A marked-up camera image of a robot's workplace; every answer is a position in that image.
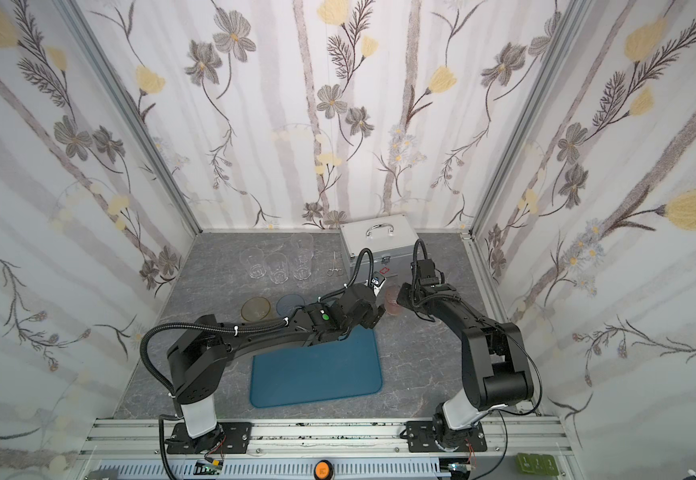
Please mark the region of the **pink plastic cup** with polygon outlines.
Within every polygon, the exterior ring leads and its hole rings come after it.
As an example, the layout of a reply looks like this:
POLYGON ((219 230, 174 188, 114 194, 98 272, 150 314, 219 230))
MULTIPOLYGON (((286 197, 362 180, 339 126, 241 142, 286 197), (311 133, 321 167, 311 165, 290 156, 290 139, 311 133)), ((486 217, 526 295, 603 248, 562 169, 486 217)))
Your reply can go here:
POLYGON ((384 307, 388 315, 398 316, 404 311, 404 307, 398 303, 398 297, 401 287, 399 285, 391 285, 385 288, 384 307))

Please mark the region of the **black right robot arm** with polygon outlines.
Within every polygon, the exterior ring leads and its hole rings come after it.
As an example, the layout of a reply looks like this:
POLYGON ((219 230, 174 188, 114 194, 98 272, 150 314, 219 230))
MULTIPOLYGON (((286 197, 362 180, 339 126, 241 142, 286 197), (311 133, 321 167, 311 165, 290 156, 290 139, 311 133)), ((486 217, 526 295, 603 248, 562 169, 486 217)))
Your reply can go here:
POLYGON ((397 303, 443 322, 461 342, 462 389, 437 408, 437 433, 466 431, 493 411, 531 400, 533 367, 520 329, 478 312, 442 280, 433 260, 415 260, 411 270, 412 281, 403 284, 397 303))

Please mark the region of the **teal plastic tray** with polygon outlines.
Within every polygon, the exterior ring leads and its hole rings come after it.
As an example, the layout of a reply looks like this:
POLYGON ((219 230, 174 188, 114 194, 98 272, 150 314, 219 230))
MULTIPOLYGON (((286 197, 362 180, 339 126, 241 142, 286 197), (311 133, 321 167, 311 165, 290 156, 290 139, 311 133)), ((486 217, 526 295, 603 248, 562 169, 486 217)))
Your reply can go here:
POLYGON ((283 407, 372 395, 382 387, 376 335, 358 327, 341 341, 256 356, 250 402, 283 407))

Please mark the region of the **blue plastic cup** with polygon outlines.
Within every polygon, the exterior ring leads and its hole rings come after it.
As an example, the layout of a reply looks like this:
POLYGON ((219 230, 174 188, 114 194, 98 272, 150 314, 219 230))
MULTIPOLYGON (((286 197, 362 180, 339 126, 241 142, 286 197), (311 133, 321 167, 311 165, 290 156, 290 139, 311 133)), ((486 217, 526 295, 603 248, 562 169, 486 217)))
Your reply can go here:
POLYGON ((306 304, 304 298, 299 294, 287 294, 281 297, 276 303, 276 313, 279 317, 290 317, 295 314, 298 308, 306 304))

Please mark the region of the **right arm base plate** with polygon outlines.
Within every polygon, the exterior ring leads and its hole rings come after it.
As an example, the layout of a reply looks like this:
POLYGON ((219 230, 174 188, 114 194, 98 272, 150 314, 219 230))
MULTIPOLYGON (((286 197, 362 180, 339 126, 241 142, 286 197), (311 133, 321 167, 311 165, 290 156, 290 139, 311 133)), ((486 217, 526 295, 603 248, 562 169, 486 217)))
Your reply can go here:
POLYGON ((488 450, 480 424, 453 430, 438 418, 408 421, 399 437, 407 442, 410 453, 481 453, 488 450))

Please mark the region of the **yellow plastic cup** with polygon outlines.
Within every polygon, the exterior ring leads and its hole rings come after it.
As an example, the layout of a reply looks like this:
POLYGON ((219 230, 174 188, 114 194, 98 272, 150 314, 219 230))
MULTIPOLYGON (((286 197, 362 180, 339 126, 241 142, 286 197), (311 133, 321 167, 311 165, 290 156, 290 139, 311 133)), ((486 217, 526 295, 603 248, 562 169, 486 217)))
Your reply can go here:
POLYGON ((265 297, 252 297, 241 307, 241 317, 245 322, 265 320, 271 314, 271 303, 265 297))

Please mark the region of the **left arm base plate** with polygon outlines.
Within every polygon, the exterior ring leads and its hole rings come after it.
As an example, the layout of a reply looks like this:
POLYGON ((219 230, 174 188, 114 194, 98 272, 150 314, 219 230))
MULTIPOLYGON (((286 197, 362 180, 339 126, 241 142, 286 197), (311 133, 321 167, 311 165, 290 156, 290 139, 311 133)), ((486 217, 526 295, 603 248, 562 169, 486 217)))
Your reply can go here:
POLYGON ((166 438, 168 454, 199 454, 209 452, 221 445, 217 452, 245 454, 251 440, 251 422, 221 422, 208 433, 197 438, 189 435, 184 422, 177 423, 172 434, 166 438))

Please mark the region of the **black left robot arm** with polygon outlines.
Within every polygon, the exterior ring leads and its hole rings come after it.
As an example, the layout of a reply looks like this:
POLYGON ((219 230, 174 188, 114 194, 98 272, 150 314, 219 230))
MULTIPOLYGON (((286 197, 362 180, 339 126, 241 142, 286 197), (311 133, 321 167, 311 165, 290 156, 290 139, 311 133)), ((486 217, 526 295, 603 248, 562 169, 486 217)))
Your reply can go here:
POLYGON ((170 347, 171 396, 189 439, 219 430, 213 395, 226 366, 238 357, 289 347, 311 347, 348 338, 358 326, 372 329, 385 312, 377 303, 382 286, 372 281, 346 286, 291 315, 256 325, 222 324, 213 315, 180 323, 185 332, 170 347))

